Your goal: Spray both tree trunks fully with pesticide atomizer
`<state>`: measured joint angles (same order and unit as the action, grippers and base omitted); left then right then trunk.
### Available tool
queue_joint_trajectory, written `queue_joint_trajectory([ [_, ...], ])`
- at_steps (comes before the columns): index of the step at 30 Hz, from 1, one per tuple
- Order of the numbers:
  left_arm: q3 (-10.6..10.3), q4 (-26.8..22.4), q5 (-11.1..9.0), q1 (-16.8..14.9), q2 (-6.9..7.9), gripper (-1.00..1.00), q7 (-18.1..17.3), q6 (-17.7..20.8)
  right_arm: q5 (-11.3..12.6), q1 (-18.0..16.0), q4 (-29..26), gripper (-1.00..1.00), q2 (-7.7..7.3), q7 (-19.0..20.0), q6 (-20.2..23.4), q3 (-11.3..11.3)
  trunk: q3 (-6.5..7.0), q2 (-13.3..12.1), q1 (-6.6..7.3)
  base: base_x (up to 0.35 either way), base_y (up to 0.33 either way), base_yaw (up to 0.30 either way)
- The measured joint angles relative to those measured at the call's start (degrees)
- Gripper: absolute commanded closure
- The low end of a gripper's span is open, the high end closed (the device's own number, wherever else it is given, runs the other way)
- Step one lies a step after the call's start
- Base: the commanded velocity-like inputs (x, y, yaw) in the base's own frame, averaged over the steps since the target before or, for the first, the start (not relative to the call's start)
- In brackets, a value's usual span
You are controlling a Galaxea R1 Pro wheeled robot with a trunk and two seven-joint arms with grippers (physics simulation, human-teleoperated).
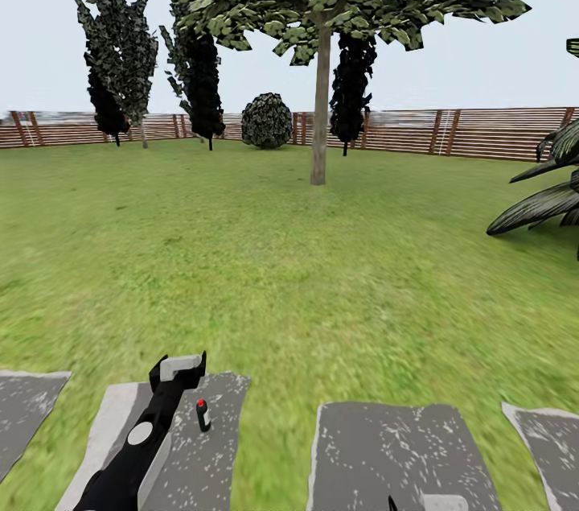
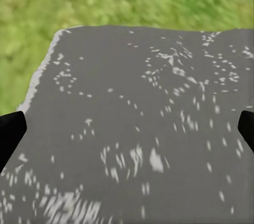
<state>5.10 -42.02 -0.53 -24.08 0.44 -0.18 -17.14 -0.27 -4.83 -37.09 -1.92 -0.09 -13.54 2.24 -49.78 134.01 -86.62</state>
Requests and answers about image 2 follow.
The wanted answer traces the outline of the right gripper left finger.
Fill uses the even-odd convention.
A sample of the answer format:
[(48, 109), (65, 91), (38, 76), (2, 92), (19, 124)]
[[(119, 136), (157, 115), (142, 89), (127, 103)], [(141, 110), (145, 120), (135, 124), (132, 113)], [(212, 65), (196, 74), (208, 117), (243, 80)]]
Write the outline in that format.
[(27, 125), (22, 111), (0, 117), (0, 173), (26, 131)]

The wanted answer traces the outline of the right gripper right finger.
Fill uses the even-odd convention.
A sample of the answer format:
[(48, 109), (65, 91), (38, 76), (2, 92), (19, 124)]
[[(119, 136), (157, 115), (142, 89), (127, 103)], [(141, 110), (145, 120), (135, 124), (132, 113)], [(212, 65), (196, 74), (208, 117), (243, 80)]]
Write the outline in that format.
[(241, 112), (238, 130), (254, 152), (254, 112)]

